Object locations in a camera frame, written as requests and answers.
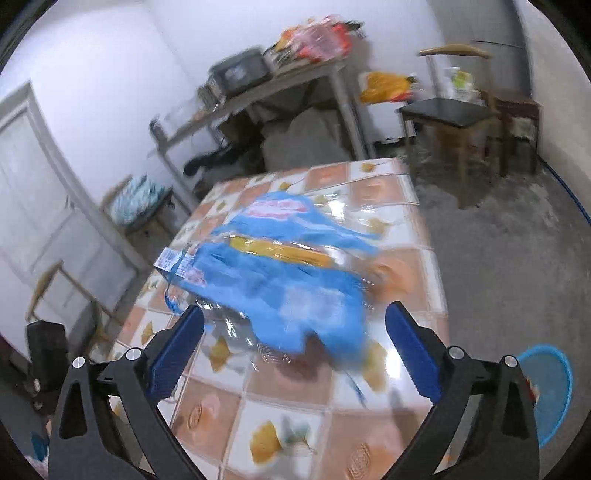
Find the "cable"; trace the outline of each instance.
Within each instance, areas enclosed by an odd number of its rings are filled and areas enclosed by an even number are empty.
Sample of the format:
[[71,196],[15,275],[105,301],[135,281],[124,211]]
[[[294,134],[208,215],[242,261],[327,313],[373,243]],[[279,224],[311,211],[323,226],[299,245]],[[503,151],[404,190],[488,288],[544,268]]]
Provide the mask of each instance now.
[[538,157],[538,160],[540,161],[540,163],[545,168],[547,168],[550,171],[550,173],[554,176],[554,178],[556,180],[558,180],[560,182],[560,184],[564,187],[566,192],[570,195],[570,197],[573,199],[573,201],[577,204],[577,207],[579,207],[579,210],[581,211],[581,213],[583,214],[583,216],[587,220],[587,223],[591,226],[591,217],[589,216],[589,214],[587,213],[587,211],[585,210],[583,205],[581,205],[581,202],[576,197],[576,195],[573,193],[573,191],[569,188],[569,186],[566,184],[566,182],[560,178],[560,175],[558,175],[556,173],[556,171],[552,167],[550,167],[550,165],[548,165],[544,159],[542,159],[539,155],[537,157]]

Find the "blue plastic bag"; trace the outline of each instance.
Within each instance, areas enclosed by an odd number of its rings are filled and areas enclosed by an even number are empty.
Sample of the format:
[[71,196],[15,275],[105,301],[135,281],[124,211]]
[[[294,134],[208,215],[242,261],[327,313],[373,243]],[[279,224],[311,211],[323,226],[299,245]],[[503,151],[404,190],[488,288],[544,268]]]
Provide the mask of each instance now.
[[[374,236],[345,229],[318,212],[308,198],[285,192],[259,197],[215,229],[211,238],[230,233],[365,255],[377,252],[366,242]],[[176,268],[182,262],[178,260]],[[334,356],[361,353],[362,281],[349,271],[288,263],[241,252],[224,242],[204,242],[172,281],[244,313],[259,341],[279,351],[302,353],[306,336],[315,333]]]

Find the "metal screw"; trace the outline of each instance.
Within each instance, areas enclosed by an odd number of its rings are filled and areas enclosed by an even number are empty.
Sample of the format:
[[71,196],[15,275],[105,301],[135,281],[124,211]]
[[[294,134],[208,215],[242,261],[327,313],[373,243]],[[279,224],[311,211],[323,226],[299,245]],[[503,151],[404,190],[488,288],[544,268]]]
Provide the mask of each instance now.
[[514,368],[517,366],[517,359],[514,356],[507,355],[505,357],[505,365]]
[[130,350],[127,350],[127,353],[125,354],[125,358],[127,360],[137,360],[141,354],[142,354],[142,350],[140,350],[139,348],[132,348]]
[[83,356],[77,356],[74,361],[72,362],[72,366],[74,368],[80,368],[82,365],[86,363]]
[[449,349],[449,356],[454,358],[455,360],[461,360],[462,358],[464,358],[464,350],[462,350],[458,346],[452,346]]

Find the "wooden chair backrest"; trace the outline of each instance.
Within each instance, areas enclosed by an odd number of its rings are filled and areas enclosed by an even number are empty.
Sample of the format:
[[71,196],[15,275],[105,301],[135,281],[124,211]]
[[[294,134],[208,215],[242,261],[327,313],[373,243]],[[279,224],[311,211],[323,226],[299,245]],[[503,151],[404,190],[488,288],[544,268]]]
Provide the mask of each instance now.
[[417,54],[419,57],[427,57],[427,64],[429,66],[429,72],[431,74],[431,81],[433,82],[433,89],[435,90],[435,94],[437,97],[441,97],[441,86],[439,85],[439,80],[437,78],[437,71],[435,68],[435,63],[431,58],[433,55],[451,55],[455,57],[479,57],[482,58],[485,64],[485,82],[486,86],[484,90],[481,90],[481,94],[483,97],[488,100],[485,100],[485,103],[491,108],[495,109],[495,95],[494,95],[494,86],[492,81],[491,75],[491,65],[489,60],[492,58],[491,54],[489,54],[485,50],[481,50],[480,48],[473,47],[471,45],[464,45],[462,43],[450,43],[448,45],[443,45],[441,47],[435,48],[428,48],[426,50],[421,50]]
[[25,321],[29,323],[31,319],[41,320],[37,314],[35,313],[35,308],[39,303],[39,300],[43,298],[45,292],[51,285],[51,282],[57,275],[59,271],[63,269],[64,261],[60,260],[50,266],[45,272],[41,274],[39,280],[37,280],[37,285],[35,286],[35,290],[33,291],[33,296],[31,297],[31,301],[29,302],[29,306],[27,308],[27,312],[25,313]]

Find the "blue plastic basket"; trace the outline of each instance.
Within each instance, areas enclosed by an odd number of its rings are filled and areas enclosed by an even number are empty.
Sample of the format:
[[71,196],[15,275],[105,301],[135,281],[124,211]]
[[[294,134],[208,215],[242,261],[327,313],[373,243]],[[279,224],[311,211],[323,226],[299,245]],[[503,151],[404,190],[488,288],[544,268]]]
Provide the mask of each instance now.
[[543,447],[554,436],[569,409],[573,372],[566,355],[551,345],[536,345],[519,357],[521,370],[539,391],[534,407],[538,442]]

